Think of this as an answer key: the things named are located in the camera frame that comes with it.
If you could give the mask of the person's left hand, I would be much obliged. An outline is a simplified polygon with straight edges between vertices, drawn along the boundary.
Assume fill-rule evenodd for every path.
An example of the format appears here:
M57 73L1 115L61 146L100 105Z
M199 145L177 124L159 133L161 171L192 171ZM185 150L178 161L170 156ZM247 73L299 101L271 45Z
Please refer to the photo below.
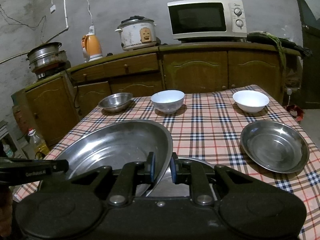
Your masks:
M0 234L7 237L11 233L12 224L12 191L9 187L1 189Z

